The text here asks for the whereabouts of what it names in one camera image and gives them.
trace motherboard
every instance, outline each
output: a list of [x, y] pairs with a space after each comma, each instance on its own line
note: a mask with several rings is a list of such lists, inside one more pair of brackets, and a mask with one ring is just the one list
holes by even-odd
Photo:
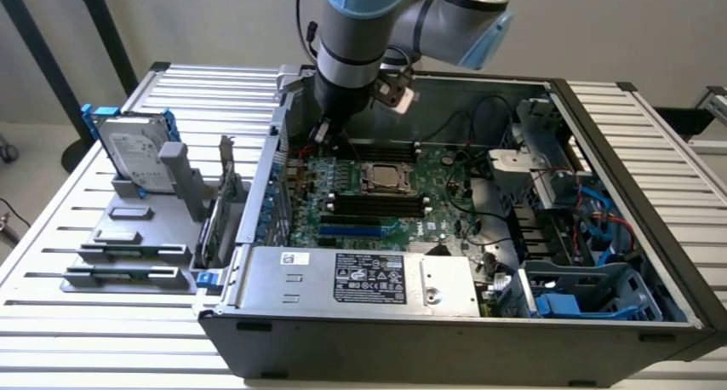
[[476, 216], [450, 204], [473, 209], [470, 175], [453, 170], [466, 154], [436, 146], [398, 150], [356, 146], [290, 159], [290, 246], [425, 253], [444, 245], [452, 255], [480, 253], [462, 244]]

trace gray floor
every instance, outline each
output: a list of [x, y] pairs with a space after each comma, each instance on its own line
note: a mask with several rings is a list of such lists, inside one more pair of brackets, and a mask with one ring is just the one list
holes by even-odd
[[[0, 133], [19, 150], [15, 162], [0, 162], [0, 198], [31, 223], [67, 177], [59, 167], [59, 155], [78, 136], [70, 125], [54, 124], [0, 123]], [[0, 213], [5, 212], [0, 203]], [[25, 232], [17, 219], [10, 224], [18, 234]], [[0, 243], [0, 263], [7, 254], [10, 248]]]

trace blue pcie slot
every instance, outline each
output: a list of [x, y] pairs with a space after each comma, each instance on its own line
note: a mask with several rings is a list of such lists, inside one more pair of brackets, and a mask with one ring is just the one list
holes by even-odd
[[317, 234], [381, 238], [384, 235], [384, 229], [381, 227], [320, 226], [317, 228]]

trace white wall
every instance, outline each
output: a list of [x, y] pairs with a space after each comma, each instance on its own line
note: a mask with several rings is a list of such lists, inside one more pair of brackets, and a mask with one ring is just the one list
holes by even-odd
[[[81, 0], [25, 0], [78, 101], [118, 104], [118, 80]], [[133, 69], [154, 60], [275, 66], [304, 62], [293, 0], [107, 0]], [[302, 0], [304, 24], [321, 0]], [[727, 84], [722, 0], [510, 0], [516, 21], [482, 72], [630, 81], [652, 103], [685, 106]], [[63, 114], [0, 10], [0, 120]], [[453, 71], [436, 61], [426, 69]]]

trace black pole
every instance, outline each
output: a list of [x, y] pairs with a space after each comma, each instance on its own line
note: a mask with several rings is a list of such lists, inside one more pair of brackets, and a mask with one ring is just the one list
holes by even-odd
[[25, 3], [22, 0], [0, 1], [79, 137], [79, 140], [67, 146], [61, 157], [63, 169], [70, 172], [82, 159], [85, 152], [93, 146], [93, 136], [79, 119], [79, 106], [75, 95], [70, 90], [70, 85], [67, 85], [59, 66], [57, 66], [55, 58], [53, 58], [53, 54], [49, 52], [47, 44], [45, 43], [45, 39], [42, 39]]
[[109, 7], [105, 5], [105, 0], [82, 0], [82, 2], [86, 4], [90, 19], [101, 36], [105, 52], [109, 55], [113, 69], [115, 69], [118, 81], [121, 81], [126, 96], [130, 96], [138, 85], [138, 81], [133, 74], [131, 63], [127, 60], [126, 49], [115, 30], [115, 24], [113, 24]]

